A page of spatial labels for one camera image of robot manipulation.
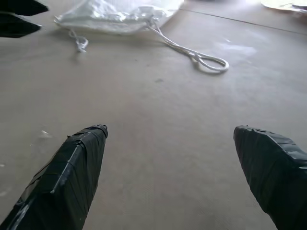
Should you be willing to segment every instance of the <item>black object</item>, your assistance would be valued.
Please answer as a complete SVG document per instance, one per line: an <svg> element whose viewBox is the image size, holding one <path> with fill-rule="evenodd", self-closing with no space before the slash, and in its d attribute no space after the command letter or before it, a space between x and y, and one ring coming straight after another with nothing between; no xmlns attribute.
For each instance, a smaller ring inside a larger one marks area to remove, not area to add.
<svg viewBox="0 0 307 230"><path fill-rule="evenodd" d="M0 11L23 16L33 16L47 12L47 6L35 0L0 0Z"/></svg>
<svg viewBox="0 0 307 230"><path fill-rule="evenodd" d="M97 189L107 134L106 126L96 125L68 137L0 230L81 230Z"/></svg>
<svg viewBox="0 0 307 230"><path fill-rule="evenodd" d="M307 229L307 154L291 139L238 126L236 151L250 186L279 230Z"/></svg>
<svg viewBox="0 0 307 230"><path fill-rule="evenodd" d="M35 0L0 0L0 37L18 38L40 30L40 25L17 15L33 16L48 10Z"/></svg>
<svg viewBox="0 0 307 230"><path fill-rule="evenodd" d="M18 38L40 30L36 25L14 15L0 13L0 37Z"/></svg>

